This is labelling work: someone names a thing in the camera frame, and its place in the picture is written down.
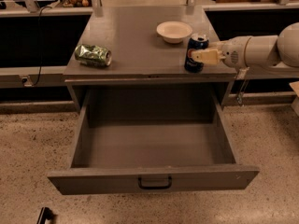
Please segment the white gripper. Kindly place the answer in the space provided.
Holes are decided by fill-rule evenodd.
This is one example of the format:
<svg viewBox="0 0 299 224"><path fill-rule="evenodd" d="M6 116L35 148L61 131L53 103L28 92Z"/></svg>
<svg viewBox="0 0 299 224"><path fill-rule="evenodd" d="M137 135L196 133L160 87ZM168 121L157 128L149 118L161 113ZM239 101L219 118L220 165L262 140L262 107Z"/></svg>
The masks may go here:
<svg viewBox="0 0 299 224"><path fill-rule="evenodd" d="M209 42L208 47L218 49L199 49L192 52L192 59L198 63L217 65L221 60L231 68L246 68L245 54L250 36L237 36L227 41Z"/></svg>

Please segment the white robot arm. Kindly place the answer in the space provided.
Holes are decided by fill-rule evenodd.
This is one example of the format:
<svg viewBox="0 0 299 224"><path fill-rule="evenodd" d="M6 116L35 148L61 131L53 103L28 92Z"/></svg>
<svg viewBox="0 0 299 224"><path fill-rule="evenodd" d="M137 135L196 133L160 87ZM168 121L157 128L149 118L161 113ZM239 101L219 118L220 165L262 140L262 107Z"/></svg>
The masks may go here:
<svg viewBox="0 0 299 224"><path fill-rule="evenodd" d="M299 66L299 22L284 28L279 35L237 36L214 42L206 49L189 49L188 55L198 63L216 65L223 61L231 68L263 67L284 63Z"/></svg>

